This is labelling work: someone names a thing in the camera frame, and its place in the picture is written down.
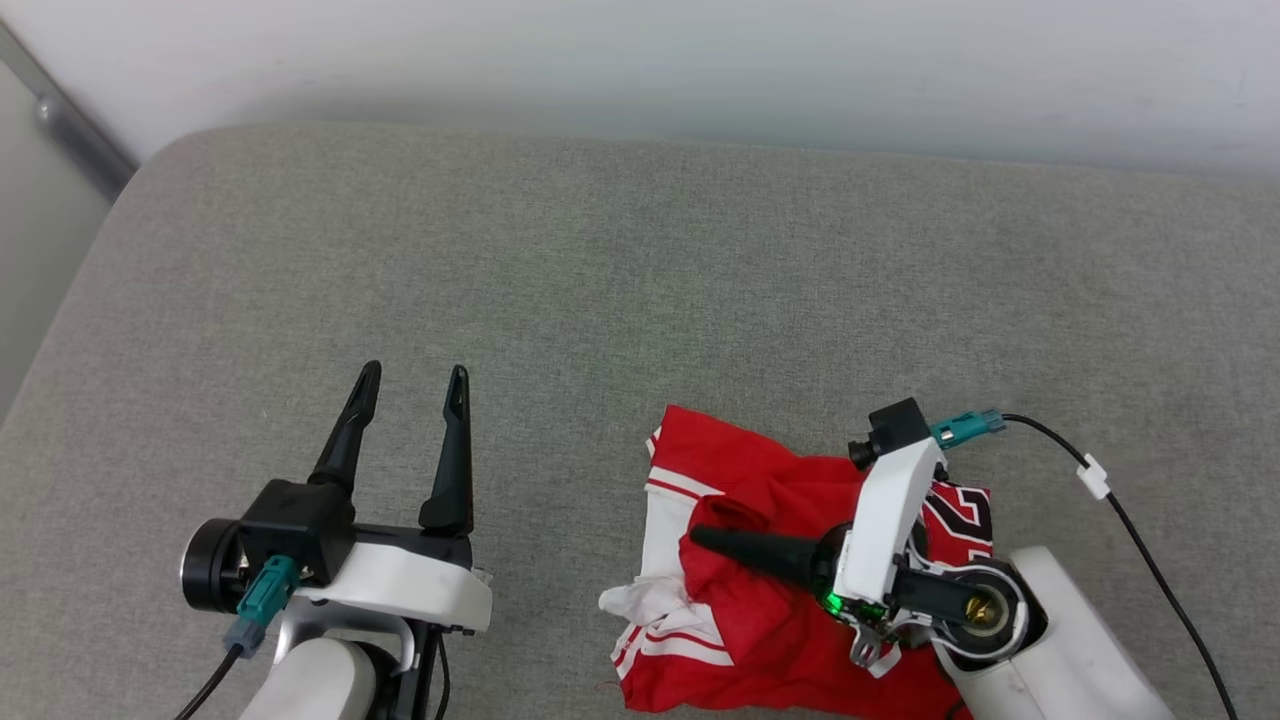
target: cloth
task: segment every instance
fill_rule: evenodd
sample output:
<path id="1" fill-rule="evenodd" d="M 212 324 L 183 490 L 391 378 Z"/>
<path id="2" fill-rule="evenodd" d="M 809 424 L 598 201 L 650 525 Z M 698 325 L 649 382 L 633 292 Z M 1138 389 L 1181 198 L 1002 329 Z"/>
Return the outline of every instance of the cloth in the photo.
<path id="1" fill-rule="evenodd" d="M 671 406 L 648 441 L 640 577 L 605 591 L 626 618 L 612 660 L 627 707 L 803 706 L 868 719 L 941 719 L 959 693 L 933 650 L 874 679 L 849 660 L 851 628 L 803 589 L 694 544 L 692 525 L 818 538 L 849 521 L 865 475 L 845 457 L 797 457 L 755 433 Z M 986 489 L 934 483 L 922 509 L 932 560 L 989 556 Z"/>

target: teal connector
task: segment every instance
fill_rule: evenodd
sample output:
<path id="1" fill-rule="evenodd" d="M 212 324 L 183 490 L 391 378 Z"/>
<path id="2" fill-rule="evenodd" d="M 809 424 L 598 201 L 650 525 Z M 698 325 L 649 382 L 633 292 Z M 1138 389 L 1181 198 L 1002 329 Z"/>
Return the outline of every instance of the teal connector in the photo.
<path id="1" fill-rule="evenodd" d="M 236 606 L 236 615 L 243 620 L 262 625 L 271 624 L 271 619 L 289 602 L 289 596 L 298 589 L 302 582 L 298 565 L 291 557 L 273 555 L 262 571 L 253 579 L 248 592 Z"/>
<path id="2" fill-rule="evenodd" d="M 951 450 L 978 436 L 998 433 L 1005 429 L 1005 419 L 1000 414 L 1000 410 L 965 413 L 964 415 L 956 415 L 941 423 L 934 423 L 929 429 L 933 432 L 933 439 L 938 441 L 942 450 Z"/>
<path id="3" fill-rule="evenodd" d="M 297 562 L 283 555 L 273 555 L 236 606 L 236 621 L 223 635 L 227 652 L 239 647 L 239 657 L 253 657 L 266 639 L 266 626 L 276 612 L 284 610 L 301 582 Z"/>

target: white fabric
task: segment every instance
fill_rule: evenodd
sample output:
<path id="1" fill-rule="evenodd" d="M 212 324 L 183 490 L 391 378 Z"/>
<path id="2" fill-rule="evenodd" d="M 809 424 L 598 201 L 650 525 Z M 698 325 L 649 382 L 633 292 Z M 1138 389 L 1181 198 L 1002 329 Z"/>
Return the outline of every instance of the white fabric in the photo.
<path id="1" fill-rule="evenodd" d="M 662 428 L 645 441 L 650 456 L 660 433 Z M 631 623 L 613 650 L 618 676 L 627 675 L 637 655 L 680 655 L 731 666 L 710 606 L 690 602 L 680 565 L 680 538 L 689 532 L 698 498 L 721 491 L 657 466 L 649 479 L 640 575 L 630 585 L 604 591 L 599 600 L 600 610 Z"/>

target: robotic arm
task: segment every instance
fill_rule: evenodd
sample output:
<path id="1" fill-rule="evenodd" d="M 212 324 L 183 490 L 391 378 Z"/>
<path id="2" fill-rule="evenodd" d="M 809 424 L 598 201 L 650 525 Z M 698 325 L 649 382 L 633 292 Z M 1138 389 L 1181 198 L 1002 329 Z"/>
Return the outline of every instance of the robotic arm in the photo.
<path id="1" fill-rule="evenodd" d="M 818 541 L 701 525 L 691 539 L 805 587 L 854 628 L 850 660 L 874 676 L 904 644 L 931 643 L 977 720 L 1174 717 L 1048 550 L 960 568 L 925 557 L 919 518 L 931 483 L 947 479 L 943 448 L 1004 429 L 998 413 L 931 428 L 905 400 L 870 424 L 867 442 L 850 443 L 854 464 L 870 468 L 852 523 Z"/>
<path id="2" fill-rule="evenodd" d="M 365 365 L 306 483 L 271 480 L 238 520 L 209 520 L 187 544 L 180 579 L 196 610 L 236 614 L 224 638 L 230 667 L 282 616 L 266 683 L 242 720 L 421 720 L 443 635 L 489 628 L 493 594 L 474 569 L 471 405 L 467 372 L 453 369 L 445 433 L 431 496 L 417 528 L 355 521 L 351 502 L 365 427 L 374 418 L 381 365 Z M 399 638 L 399 656 L 330 630 Z M 191 717 L 216 680 L 178 715 Z"/>

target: gray fabric surface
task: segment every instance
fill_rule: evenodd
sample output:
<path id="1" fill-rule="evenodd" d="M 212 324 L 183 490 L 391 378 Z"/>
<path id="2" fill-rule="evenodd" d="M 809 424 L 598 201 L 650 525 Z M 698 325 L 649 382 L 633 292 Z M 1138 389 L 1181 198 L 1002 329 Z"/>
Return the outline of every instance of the gray fabric surface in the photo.
<path id="1" fill-rule="evenodd" d="M 111 211 L 0 430 L 0 715 L 172 716 L 229 621 L 182 601 L 189 533 L 303 478 L 376 357 L 365 521 L 413 521 L 448 370 L 471 370 L 495 607 L 449 644 L 452 717 L 627 715 L 607 657 L 623 623 L 595 598 L 639 568 L 643 441 L 667 402 L 840 454 L 908 395 L 1030 414 L 1102 460 L 1242 716 L 1274 717 L 1277 229 L 1275 186 L 1185 177 L 401 127 L 193 136 Z M 993 488 L 998 550 L 1052 548 L 1175 712 L 1219 716 L 1059 448 L 1014 428 L 952 460 Z M 202 717 L 236 716 L 268 665 Z"/>

